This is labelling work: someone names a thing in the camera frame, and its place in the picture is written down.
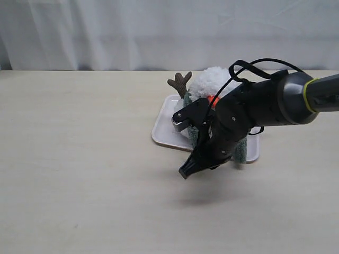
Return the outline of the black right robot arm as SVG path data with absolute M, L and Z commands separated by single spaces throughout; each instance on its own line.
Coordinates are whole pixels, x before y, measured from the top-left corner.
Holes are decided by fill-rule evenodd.
M 254 127 L 308 124 L 320 112 L 338 111 L 338 75 L 314 79 L 283 70 L 258 83 L 242 79 L 208 109 L 208 100 L 200 98 L 172 116 L 177 130 L 198 129 L 197 144 L 179 168 L 183 178 L 229 161 Z

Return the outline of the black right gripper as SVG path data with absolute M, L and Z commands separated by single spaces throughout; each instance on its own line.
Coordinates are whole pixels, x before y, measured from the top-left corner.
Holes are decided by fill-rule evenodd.
M 231 158 L 236 145 L 253 127 L 308 124 L 312 112 L 303 95 L 312 77 L 294 72 L 258 83 L 245 83 L 217 103 L 204 130 L 203 140 L 179 168 L 187 179 L 206 169 L 214 170 Z

